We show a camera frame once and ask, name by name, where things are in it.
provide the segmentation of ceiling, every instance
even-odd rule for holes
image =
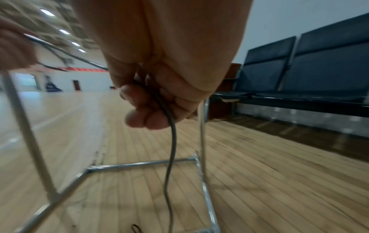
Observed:
[[[46,9],[55,16],[50,17],[40,9]],[[84,50],[99,48],[79,24],[68,0],[0,0],[0,15],[32,30],[41,39],[54,45]]]

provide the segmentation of cord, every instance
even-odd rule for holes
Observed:
[[[102,66],[102,65],[99,65],[97,63],[94,63],[92,61],[89,61],[89,60],[86,60],[84,58],[80,58],[79,56],[76,56],[76,55],[73,55],[71,53],[69,53],[68,51],[62,49],[62,48],[59,48],[59,47],[56,47],[55,45],[49,43],[49,42],[46,42],[46,41],[43,41],[35,36],[31,36],[31,35],[28,35],[28,34],[24,34],[25,37],[33,42],[36,42],[42,46],[45,46],[45,47],[48,47],[49,49],[55,49],[55,50],[58,50],[70,57],[73,57],[77,60],[80,60],[80,61],[83,61],[87,64],[90,64],[92,66],[95,66],[95,67],[98,67],[100,69],[103,69],[103,70],[106,70],[106,71],[109,71],[107,67],[105,66]],[[56,67],[52,67],[52,66],[46,66],[46,65],[43,65],[45,67],[48,67],[48,68],[51,68],[51,69],[56,69],[56,70],[61,70],[61,71],[66,71],[66,70],[63,70],[63,69],[60,69],[60,68],[56,68]],[[171,202],[170,202],[170,198],[169,198],[169,193],[168,193],[168,186],[169,186],[169,178],[170,178],[170,173],[172,171],[172,167],[173,167],[173,163],[174,163],[174,159],[175,159],[175,156],[176,156],[176,148],[177,148],[177,132],[176,132],[176,124],[175,124],[175,120],[174,120],[174,117],[173,117],[173,114],[168,106],[168,104],[164,101],[164,99],[158,94],[156,93],[155,91],[153,91],[152,89],[150,89],[148,86],[146,86],[145,84],[139,82],[139,81],[136,81],[136,80],[133,80],[133,83],[136,84],[136,85],[140,85],[141,87],[145,88],[145,90],[147,92],[149,92],[149,94],[152,96],[152,98],[158,102],[160,108],[162,109],[162,111],[164,112],[165,116],[168,118],[168,122],[169,122],[169,125],[170,125],[170,128],[171,128],[171,132],[172,132],[172,146],[171,146],[171,151],[170,151],[170,156],[169,156],[169,162],[168,162],[168,167],[166,169],[166,174],[165,174],[165,181],[164,181],[164,186],[163,186],[163,193],[164,193],[164,198],[165,198],[165,201],[167,203],[167,206],[168,206],[168,211],[169,211],[169,226],[168,226],[168,233],[172,233],[173,232],[173,209],[172,209],[172,206],[171,206]],[[141,229],[133,224],[131,226],[132,228],[132,231],[134,233],[142,233]]]

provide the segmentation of gymnasium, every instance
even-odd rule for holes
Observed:
[[[39,64],[0,72],[0,233],[369,233],[367,0],[253,0],[176,134],[125,124],[67,0],[0,17],[39,36]]]

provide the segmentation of brown door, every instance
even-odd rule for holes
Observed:
[[[80,82],[78,82],[78,80],[73,80],[73,84],[74,84],[74,90],[76,91],[80,91]]]

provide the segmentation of blurred hand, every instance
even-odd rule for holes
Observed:
[[[36,64],[33,44],[22,34],[33,32],[0,16],[0,71],[27,68]]]
[[[73,0],[87,33],[100,45],[111,79],[135,110],[131,127],[168,121],[134,79],[156,89],[179,122],[224,78],[241,43],[252,0]]]

